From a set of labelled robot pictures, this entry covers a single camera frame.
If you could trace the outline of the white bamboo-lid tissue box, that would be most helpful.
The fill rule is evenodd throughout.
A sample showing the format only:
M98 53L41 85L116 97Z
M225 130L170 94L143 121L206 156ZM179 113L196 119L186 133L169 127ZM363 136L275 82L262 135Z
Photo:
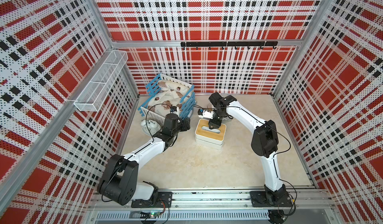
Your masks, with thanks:
M226 132L226 125L222 124L219 128L213 128L210 129L208 126L208 120L207 119L200 119L198 121L196 130L195 130L195 137L207 137L210 139L215 139L219 141L224 141Z

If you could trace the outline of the white plastic box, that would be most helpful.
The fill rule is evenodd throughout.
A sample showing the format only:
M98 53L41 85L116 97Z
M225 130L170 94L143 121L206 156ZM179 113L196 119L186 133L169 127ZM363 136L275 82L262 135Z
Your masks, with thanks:
M199 145L203 145L203 146L206 146L206 147L214 148L214 149L217 149L217 150L222 149L222 146L223 146L223 141L219 141L219 140L215 140L215 139L210 139L210 138L207 138L207 137L199 138L199 137L196 136L195 137L195 141Z

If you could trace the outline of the clear plastic tissue box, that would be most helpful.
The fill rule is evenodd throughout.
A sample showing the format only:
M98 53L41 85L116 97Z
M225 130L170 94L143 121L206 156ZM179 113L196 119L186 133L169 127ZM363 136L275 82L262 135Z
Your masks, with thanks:
M213 112L214 114L216 114L216 108L215 108L211 103L207 105L207 109L208 109L209 111ZM232 119L233 119L233 117L232 117L231 115L227 115L227 116L223 117L223 118L221 119L221 121L222 121L223 123L225 123L225 122L229 122L229 121L231 121Z

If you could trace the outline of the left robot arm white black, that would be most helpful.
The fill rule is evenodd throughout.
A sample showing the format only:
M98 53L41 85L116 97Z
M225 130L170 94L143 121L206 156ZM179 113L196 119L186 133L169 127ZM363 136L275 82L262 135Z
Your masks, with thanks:
M173 146L180 132L190 130L189 117L180 118L175 113L165 117L157 132L150 132L147 143L125 155L115 154L108 160L97 186L102 201L125 205L130 201L153 207L160 200L158 187L150 182L138 182L139 171L151 159Z

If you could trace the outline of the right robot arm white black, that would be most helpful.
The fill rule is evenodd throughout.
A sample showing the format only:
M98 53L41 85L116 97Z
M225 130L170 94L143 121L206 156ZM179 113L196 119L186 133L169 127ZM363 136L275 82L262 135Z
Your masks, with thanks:
M261 157L265 176L265 191L277 194L285 191L285 185L280 179L277 162L278 132L275 122L266 121L251 113L232 95L222 97L215 92L210 95L209 101L213 106L213 115L209 119L208 127L218 129L224 118L233 117L244 125L252 134L251 148Z

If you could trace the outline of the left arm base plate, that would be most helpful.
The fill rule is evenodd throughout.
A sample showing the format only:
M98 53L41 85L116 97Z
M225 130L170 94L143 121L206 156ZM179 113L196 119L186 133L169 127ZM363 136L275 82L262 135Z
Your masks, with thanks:
M149 200L133 200L132 208L170 208L173 192L155 192Z

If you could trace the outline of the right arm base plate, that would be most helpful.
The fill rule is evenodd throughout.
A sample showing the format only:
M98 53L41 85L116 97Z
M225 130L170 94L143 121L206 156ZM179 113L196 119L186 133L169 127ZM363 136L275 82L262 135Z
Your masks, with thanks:
M293 206L292 199L287 192L274 195L266 191L250 192L250 200L253 207L290 208Z

